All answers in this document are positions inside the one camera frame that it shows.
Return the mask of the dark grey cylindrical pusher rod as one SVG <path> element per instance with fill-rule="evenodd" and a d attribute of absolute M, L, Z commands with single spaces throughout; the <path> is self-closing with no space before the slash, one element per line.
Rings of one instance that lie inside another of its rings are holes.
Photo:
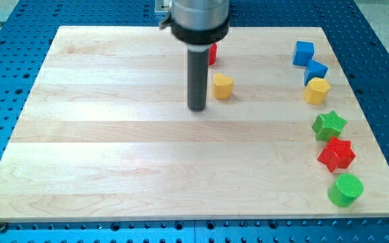
<path fill-rule="evenodd" d="M 204 51 L 188 50 L 187 95 L 188 108 L 202 111 L 206 107 L 209 49 Z"/>

